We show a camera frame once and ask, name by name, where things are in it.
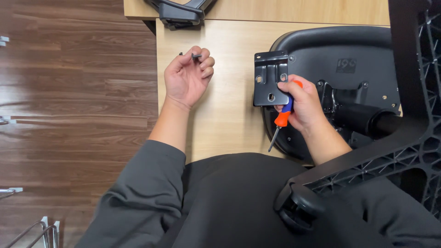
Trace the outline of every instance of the left hand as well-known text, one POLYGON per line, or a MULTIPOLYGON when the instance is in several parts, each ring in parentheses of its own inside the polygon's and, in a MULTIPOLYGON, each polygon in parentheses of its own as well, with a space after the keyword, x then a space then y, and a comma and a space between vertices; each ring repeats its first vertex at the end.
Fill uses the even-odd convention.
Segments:
POLYGON ((190 110, 207 89, 214 73, 213 66, 214 58, 206 48, 194 46, 185 55, 178 55, 164 71, 166 100, 190 110), (193 60, 192 53, 202 54, 202 57, 193 60))

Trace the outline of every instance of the person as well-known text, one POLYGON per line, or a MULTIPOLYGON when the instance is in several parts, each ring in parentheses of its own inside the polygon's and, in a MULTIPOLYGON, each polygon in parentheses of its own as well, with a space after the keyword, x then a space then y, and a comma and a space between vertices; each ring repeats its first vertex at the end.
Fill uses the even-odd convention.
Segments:
MULTIPOLYGON (((76 247, 337 247, 333 232, 354 229, 337 228, 338 220, 317 223, 321 236, 311 238, 284 225, 273 202, 289 178, 306 171, 293 161, 243 153, 185 165, 189 112, 207 89, 214 64, 209 50, 194 46, 165 69, 167 93, 157 123, 102 196, 76 247), (193 60, 192 53, 202 57, 193 60), (333 243, 322 238, 324 233, 333 233, 327 237, 333 243)), ((289 81, 278 83, 294 97, 289 123, 302 133, 316 166, 351 151, 324 116, 315 85, 298 75, 289 81)), ((373 230, 390 244, 441 245, 437 219, 387 179, 348 187, 327 199, 344 215, 337 219, 353 219, 363 232, 373 230)))

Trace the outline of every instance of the right hand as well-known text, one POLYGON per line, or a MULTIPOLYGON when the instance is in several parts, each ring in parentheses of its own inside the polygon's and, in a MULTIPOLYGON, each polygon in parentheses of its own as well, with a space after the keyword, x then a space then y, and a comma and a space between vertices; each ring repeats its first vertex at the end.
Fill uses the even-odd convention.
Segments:
MULTIPOLYGON (((279 82, 277 86, 281 91, 289 92, 294 98, 294 111, 291 112, 288 121, 299 132, 304 134, 314 126, 322 125, 324 122, 328 123, 321 108, 317 88, 313 83, 301 76, 291 74, 288 76, 288 83, 279 82), (303 88, 293 82, 294 80, 302 82, 303 88)), ((280 112, 283 105, 275 105, 274 107, 280 112)))

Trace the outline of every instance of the screwdriver shaft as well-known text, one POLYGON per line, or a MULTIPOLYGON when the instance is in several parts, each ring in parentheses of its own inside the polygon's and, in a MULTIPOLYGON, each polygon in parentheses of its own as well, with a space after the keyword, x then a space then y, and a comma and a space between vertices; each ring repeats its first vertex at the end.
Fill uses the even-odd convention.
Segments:
POLYGON ((271 148, 272 148, 273 145, 274 145, 274 141, 276 141, 277 134, 279 133, 279 130, 280 130, 281 128, 282 128, 282 127, 279 127, 279 126, 276 127, 276 132, 274 133, 273 139, 271 140, 271 145, 269 146, 268 152, 271 151, 271 148))

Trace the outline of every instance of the hand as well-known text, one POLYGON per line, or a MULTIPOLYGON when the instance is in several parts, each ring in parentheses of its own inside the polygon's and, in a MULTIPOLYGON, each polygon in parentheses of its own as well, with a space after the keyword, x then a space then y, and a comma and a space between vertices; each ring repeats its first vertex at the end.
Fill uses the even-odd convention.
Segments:
POLYGON ((214 73, 213 66, 214 58, 206 48, 194 46, 185 55, 178 55, 164 71, 166 100, 190 110, 207 89, 214 73), (193 60, 192 53, 202 54, 202 57, 193 60))
MULTIPOLYGON (((321 108, 315 85, 308 80, 297 76, 289 75, 288 83, 280 82, 277 85, 283 92, 289 92, 293 98, 293 109, 288 121, 299 132, 304 133, 311 130, 313 126, 328 123, 321 108), (302 82, 303 88, 294 83, 294 80, 302 82)), ((282 111, 283 105, 274 106, 278 112, 282 111)))

